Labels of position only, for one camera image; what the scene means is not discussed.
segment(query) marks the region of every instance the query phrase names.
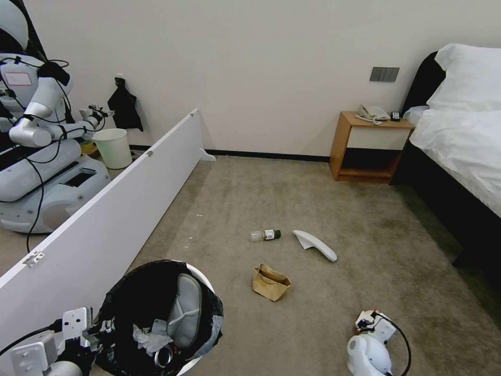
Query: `wooden nightstand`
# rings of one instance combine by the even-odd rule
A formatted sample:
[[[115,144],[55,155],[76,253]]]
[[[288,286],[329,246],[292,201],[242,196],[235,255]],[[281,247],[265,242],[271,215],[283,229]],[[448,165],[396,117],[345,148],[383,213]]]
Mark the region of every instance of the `wooden nightstand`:
[[[405,120],[374,125],[355,117],[339,115],[329,166],[335,180],[389,183],[403,148],[414,129]]]

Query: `drawer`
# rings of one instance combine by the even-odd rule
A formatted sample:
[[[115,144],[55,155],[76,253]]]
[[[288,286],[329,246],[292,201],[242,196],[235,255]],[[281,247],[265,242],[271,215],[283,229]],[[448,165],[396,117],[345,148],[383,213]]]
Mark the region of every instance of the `drawer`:
[[[409,129],[351,127],[347,147],[360,149],[402,150]]]

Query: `white bedsheet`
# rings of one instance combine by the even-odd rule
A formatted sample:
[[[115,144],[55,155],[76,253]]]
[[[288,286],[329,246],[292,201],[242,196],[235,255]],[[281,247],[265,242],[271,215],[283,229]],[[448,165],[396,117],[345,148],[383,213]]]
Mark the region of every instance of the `white bedsheet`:
[[[501,217],[501,111],[426,110],[410,141]]]

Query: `light switch panel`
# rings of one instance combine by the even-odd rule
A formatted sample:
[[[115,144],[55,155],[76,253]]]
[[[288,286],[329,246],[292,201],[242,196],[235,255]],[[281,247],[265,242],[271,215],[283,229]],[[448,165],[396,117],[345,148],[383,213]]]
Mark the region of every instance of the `light switch panel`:
[[[374,67],[372,68],[370,81],[395,82],[400,68]]]

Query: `white bin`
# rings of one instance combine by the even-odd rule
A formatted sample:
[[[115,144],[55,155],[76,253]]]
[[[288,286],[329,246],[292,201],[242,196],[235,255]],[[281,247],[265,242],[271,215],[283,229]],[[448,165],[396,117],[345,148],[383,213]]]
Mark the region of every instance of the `white bin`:
[[[106,167],[117,170],[132,163],[127,131],[112,128],[94,133],[92,140],[96,143]]]

